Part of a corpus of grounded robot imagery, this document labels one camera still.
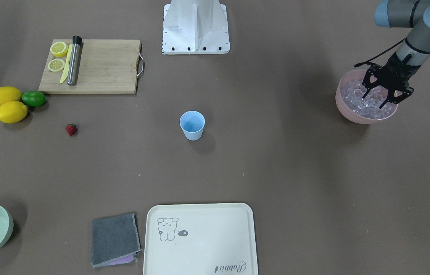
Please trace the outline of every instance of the lemon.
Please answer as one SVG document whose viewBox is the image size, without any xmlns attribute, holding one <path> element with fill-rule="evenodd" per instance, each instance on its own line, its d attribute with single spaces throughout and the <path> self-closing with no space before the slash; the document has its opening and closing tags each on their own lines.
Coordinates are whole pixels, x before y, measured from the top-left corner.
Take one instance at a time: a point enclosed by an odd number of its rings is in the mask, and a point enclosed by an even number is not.
<svg viewBox="0 0 430 275">
<path fill-rule="evenodd" d="M 56 58 L 56 59 L 52 59 L 49 62 L 49 71 L 60 71 L 64 68 L 65 66 L 65 61 L 63 61 L 60 58 Z"/>
<path fill-rule="evenodd" d="M 18 101 L 21 99 L 21 91 L 15 87 L 0 87 L 0 106 L 8 101 Z"/>
<path fill-rule="evenodd" d="M 20 101 L 9 101 L 0 106 L 0 122 L 15 123 L 27 116 L 27 106 Z"/>
<path fill-rule="evenodd" d="M 56 57 L 63 57 L 67 54 L 67 44 L 59 41 L 50 46 L 50 52 Z"/>
</svg>

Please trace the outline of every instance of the lemon slice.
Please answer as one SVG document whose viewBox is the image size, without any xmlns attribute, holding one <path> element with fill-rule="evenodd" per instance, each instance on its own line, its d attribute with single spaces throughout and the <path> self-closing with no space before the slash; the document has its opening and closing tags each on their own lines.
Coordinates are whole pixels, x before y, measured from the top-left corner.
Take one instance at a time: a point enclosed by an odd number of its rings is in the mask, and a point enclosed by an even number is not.
<svg viewBox="0 0 430 275">
<path fill-rule="evenodd" d="M 50 46 L 50 52 L 56 57 L 63 57 L 67 54 L 67 44 L 59 41 Z"/>
<path fill-rule="evenodd" d="M 60 58 L 52 59 L 48 65 L 50 71 L 60 71 L 64 68 L 64 66 L 65 61 Z"/>
</svg>

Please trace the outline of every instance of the black cable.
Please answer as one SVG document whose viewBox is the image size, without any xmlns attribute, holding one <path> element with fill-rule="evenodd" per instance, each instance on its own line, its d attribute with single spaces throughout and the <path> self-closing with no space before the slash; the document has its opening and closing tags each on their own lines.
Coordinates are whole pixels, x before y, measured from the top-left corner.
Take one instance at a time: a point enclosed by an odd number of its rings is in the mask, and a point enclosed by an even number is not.
<svg viewBox="0 0 430 275">
<path fill-rule="evenodd" d="M 415 16 L 415 10 L 417 9 L 419 2 L 420 0 L 417 0 L 413 5 L 412 14 L 410 15 L 410 28 L 413 28 L 413 17 Z"/>
<path fill-rule="evenodd" d="M 377 56 L 375 56 L 375 57 L 373 57 L 373 58 L 371 58 L 371 59 L 369 59 L 369 60 L 367 60 L 367 61 L 364 61 L 364 62 L 361 62 L 361 63 L 357 63 L 357 64 L 355 64 L 355 65 L 354 65 L 354 68 L 357 68 L 357 67 L 359 67 L 359 66 L 362 66 L 362 65 L 364 65 L 364 64 L 366 64 L 366 63 L 369 63 L 370 61 L 372 61 L 372 60 L 374 60 L 374 59 L 376 59 L 376 58 L 380 57 L 381 55 L 383 55 L 383 54 L 385 54 L 385 53 L 389 52 L 389 51 L 390 51 L 391 49 L 393 49 L 394 47 L 396 47 L 396 46 L 400 45 L 400 44 L 401 44 L 401 42 L 403 42 L 403 41 L 405 41 L 405 38 L 403 38 L 403 39 L 402 39 L 402 40 L 400 40 L 398 43 L 394 44 L 393 46 L 391 46 L 389 49 L 385 50 L 384 52 L 381 52 L 381 53 L 380 53 L 380 54 L 378 54 Z"/>
</svg>

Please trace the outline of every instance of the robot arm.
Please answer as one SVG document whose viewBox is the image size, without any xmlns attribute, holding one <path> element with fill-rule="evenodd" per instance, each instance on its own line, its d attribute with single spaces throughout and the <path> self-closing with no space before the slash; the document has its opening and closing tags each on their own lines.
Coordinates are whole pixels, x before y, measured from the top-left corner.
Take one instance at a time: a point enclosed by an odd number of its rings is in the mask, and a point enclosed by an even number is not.
<svg viewBox="0 0 430 275">
<path fill-rule="evenodd" d="M 355 65 L 370 65 L 362 82 L 367 89 L 363 98 L 377 86 L 388 90 L 387 99 L 379 107 L 382 108 L 387 102 L 398 104 L 411 96 L 414 89 L 408 80 L 430 56 L 430 0 L 382 0 L 375 22 L 389 28 L 413 28 L 383 67 L 370 62 L 372 59 Z M 376 78 L 374 82 L 370 81 L 372 76 Z"/>
</svg>

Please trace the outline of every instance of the gray cloth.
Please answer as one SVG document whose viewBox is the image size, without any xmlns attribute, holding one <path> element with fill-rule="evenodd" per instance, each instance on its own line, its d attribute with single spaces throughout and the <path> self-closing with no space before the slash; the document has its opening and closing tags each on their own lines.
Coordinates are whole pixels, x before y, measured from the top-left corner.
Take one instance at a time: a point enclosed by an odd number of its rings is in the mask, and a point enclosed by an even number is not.
<svg viewBox="0 0 430 275">
<path fill-rule="evenodd" d="M 141 250 L 134 213 L 93 220 L 91 233 L 94 268 L 131 262 Z"/>
</svg>

